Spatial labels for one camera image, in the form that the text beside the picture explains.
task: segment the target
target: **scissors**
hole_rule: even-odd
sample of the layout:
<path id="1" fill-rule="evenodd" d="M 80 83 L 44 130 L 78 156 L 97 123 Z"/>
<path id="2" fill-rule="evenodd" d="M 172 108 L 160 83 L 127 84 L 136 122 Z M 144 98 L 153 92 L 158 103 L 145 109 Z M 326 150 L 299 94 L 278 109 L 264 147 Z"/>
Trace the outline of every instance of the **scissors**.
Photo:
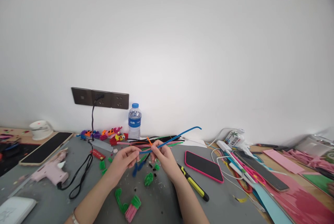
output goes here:
<path id="1" fill-rule="evenodd" d="M 234 153 L 231 153 L 231 154 L 239 162 L 239 164 L 243 167 L 243 169 L 245 169 L 245 171 L 253 178 L 255 183 L 260 182 L 263 185 L 266 184 L 265 179 L 258 172 L 246 166 L 236 155 L 234 155 Z"/>

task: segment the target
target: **bottle cap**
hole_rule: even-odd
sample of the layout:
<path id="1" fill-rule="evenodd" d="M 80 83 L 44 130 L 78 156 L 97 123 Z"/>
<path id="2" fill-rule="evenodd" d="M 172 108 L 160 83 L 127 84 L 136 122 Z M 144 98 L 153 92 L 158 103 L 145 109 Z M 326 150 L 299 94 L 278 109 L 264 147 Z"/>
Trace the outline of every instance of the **bottle cap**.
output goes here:
<path id="1" fill-rule="evenodd" d="M 245 133 L 245 130 L 244 130 L 244 129 L 241 129 L 241 128 L 238 128 L 237 132 L 240 133 L 240 134 L 244 134 L 244 133 Z"/>

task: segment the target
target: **pink glue gun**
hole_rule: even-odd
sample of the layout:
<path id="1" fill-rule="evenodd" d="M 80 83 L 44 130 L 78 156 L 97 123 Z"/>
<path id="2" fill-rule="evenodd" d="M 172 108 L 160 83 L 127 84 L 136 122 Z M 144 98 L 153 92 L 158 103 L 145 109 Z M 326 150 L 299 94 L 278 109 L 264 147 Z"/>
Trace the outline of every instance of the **pink glue gun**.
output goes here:
<path id="1" fill-rule="evenodd" d="M 59 182 L 64 183 L 69 174 L 63 172 L 62 167 L 65 164 L 65 159 L 67 153 L 67 148 L 61 150 L 54 157 L 52 157 L 44 166 L 34 172 L 31 176 L 31 179 L 34 181 L 40 181 L 44 177 L 47 177 L 51 182 L 56 186 Z"/>

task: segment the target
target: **water bottle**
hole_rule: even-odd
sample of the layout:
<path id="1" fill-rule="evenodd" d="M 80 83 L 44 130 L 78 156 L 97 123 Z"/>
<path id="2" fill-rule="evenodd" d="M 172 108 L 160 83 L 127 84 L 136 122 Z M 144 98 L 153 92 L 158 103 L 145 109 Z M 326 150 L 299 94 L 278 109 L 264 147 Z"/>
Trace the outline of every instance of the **water bottle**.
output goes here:
<path id="1" fill-rule="evenodd" d="M 140 139 L 140 122 L 142 113 L 139 104 L 133 103 L 129 112 L 129 139 Z"/>
<path id="2" fill-rule="evenodd" d="M 244 133 L 245 133 L 245 130 L 241 128 L 237 129 L 236 131 L 232 130 L 227 135 L 225 142 L 229 143 L 232 146 L 238 147 L 245 141 L 245 138 L 243 136 Z"/>

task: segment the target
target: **light blue paper strip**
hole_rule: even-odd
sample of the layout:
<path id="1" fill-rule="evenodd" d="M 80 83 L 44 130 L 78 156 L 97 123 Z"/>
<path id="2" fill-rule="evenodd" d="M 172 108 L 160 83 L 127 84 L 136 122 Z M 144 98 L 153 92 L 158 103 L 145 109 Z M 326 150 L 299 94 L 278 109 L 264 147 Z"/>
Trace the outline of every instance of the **light blue paper strip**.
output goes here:
<path id="1" fill-rule="evenodd" d="M 262 203 L 265 206 L 268 214 L 275 224 L 293 224 L 293 222 L 286 216 L 283 210 L 277 205 L 277 203 L 271 198 L 271 196 L 264 190 L 259 184 L 253 184 L 254 188 L 261 198 Z"/>

